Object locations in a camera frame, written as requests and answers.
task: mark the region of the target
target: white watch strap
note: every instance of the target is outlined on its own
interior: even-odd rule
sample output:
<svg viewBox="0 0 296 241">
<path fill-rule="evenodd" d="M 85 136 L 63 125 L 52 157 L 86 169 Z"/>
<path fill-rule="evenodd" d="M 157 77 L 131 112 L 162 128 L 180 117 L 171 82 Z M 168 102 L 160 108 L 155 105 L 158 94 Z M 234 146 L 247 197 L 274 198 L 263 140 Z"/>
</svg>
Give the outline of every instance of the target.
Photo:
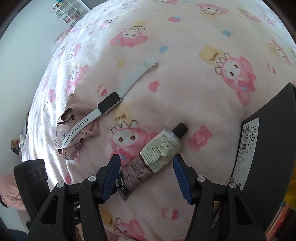
<svg viewBox="0 0 296 241">
<path fill-rule="evenodd" d="M 144 61 L 144 63 L 138 68 L 134 69 L 129 77 L 124 81 L 123 85 L 117 91 L 119 96 L 123 98 L 126 93 L 132 88 L 132 86 L 138 81 L 139 78 L 142 77 L 149 69 L 153 67 L 157 67 L 157 62 L 150 58 Z"/>
<path fill-rule="evenodd" d="M 117 91 L 118 95 L 123 98 L 126 93 L 132 88 L 132 86 L 138 81 L 139 78 L 142 77 L 149 69 L 153 69 L 153 67 L 157 67 L 158 63 L 150 58 L 144 61 L 144 63 L 138 68 L 134 69 L 128 78 L 124 81 L 123 85 Z M 95 119 L 101 116 L 101 112 L 98 108 L 96 108 L 93 112 L 88 114 L 85 118 L 79 121 L 72 130 L 67 134 L 65 139 L 62 142 L 62 147 L 66 148 L 69 143 L 74 139 L 74 137 L 89 123 L 94 121 Z"/>
<path fill-rule="evenodd" d="M 89 123 L 100 117 L 102 114 L 98 108 L 96 108 L 94 111 L 90 112 L 85 118 L 83 118 L 81 121 L 79 121 L 72 130 L 67 134 L 65 139 L 62 142 L 62 147 L 66 148 L 69 143 L 74 139 L 74 137 Z"/>
</svg>

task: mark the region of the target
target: bed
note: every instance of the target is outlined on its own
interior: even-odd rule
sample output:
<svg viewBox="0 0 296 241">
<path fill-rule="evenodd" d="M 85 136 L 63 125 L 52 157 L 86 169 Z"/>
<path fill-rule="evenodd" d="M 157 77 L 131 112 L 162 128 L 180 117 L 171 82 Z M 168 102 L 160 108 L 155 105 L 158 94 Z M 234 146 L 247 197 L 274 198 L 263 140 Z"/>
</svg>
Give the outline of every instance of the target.
<svg viewBox="0 0 296 241">
<path fill-rule="evenodd" d="M 99 118 L 98 136 L 65 160 L 55 138 L 68 96 L 94 110 L 149 56 L 159 67 Z M 126 164 L 151 136 L 183 122 L 189 131 L 180 153 L 187 165 L 225 185 L 241 122 L 288 82 L 296 85 L 295 67 L 293 39 L 260 0 L 109 0 L 80 20 L 54 53 L 30 110 L 22 159 L 44 159 L 50 188 L 79 183 L 112 154 Z M 185 238 L 192 212 L 168 164 L 127 201 L 113 195 L 101 215 L 109 238 L 173 241 Z"/>
</svg>

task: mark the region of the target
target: smartwatch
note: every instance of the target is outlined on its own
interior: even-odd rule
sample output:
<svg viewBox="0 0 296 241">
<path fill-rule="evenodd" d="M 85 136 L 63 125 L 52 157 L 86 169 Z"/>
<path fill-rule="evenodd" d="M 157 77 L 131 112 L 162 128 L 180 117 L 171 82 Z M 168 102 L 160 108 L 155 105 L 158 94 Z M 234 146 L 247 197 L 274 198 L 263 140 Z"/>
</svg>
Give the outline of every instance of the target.
<svg viewBox="0 0 296 241">
<path fill-rule="evenodd" d="M 62 147 L 66 148 L 69 143 L 74 139 L 74 137 L 89 123 L 99 118 L 102 115 L 106 115 L 112 109 L 122 102 L 123 97 L 131 89 L 131 87 L 142 77 L 149 69 L 153 67 L 158 67 L 158 63 L 150 58 L 144 61 L 144 63 L 134 69 L 129 77 L 124 81 L 123 85 L 118 91 L 112 92 L 105 99 L 103 99 L 99 104 L 98 108 L 89 113 L 85 118 L 79 121 L 70 132 L 66 135 L 62 141 Z"/>
</svg>

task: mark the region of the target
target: blue gripper pad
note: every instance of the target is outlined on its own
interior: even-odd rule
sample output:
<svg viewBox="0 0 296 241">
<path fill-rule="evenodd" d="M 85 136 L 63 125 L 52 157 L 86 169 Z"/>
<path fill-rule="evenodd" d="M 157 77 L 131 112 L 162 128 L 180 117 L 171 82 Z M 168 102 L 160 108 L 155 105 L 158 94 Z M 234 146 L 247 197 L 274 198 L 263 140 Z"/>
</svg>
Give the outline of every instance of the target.
<svg viewBox="0 0 296 241">
<path fill-rule="evenodd" d="M 177 177 L 183 198 L 190 204 L 192 202 L 190 183 L 185 175 L 184 170 L 182 169 L 179 163 L 177 156 L 173 158 L 173 168 L 174 168 L 174 172 Z"/>
<path fill-rule="evenodd" d="M 112 195 L 114 184 L 120 170 L 120 156 L 116 155 L 116 158 L 112 166 L 110 168 L 106 168 L 106 171 L 107 170 L 108 170 L 108 174 L 103 184 L 103 193 L 102 193 L 102 199 L 104 202 L 106 202 Z"/>
</svg>

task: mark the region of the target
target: hand cream tube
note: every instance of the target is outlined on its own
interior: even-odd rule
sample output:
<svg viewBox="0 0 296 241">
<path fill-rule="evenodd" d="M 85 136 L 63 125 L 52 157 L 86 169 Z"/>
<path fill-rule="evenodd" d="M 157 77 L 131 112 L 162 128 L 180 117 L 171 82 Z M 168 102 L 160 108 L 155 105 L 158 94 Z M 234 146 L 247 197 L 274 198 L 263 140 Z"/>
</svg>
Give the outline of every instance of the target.
<svg viewBox="0 0 296 241">
<path fill-rule="evenodd" d="M 183 123 L 179 123 L 172 131 L 164 129 L 119 172 L 116 184 L 124 200 L 138 185 L 173 159 L 182 147 L 180 139 L 187 130 Z"/>
</svg>

